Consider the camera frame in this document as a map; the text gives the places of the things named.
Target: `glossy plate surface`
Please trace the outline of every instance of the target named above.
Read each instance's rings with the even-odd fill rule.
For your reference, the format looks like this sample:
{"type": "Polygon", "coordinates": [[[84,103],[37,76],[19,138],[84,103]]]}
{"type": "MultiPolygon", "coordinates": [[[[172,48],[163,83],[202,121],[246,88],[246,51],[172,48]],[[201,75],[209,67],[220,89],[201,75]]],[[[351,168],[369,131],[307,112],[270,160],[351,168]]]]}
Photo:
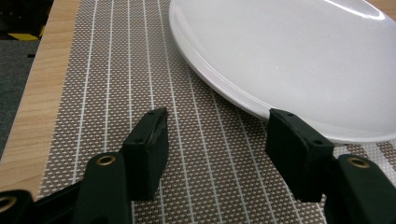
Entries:
{"type": "Polygon", "coordinates": [[[250,114],[288,110],[334,142],[396,138],[396,22],[361,0],[172,0],[181,53],[250,114]]]}

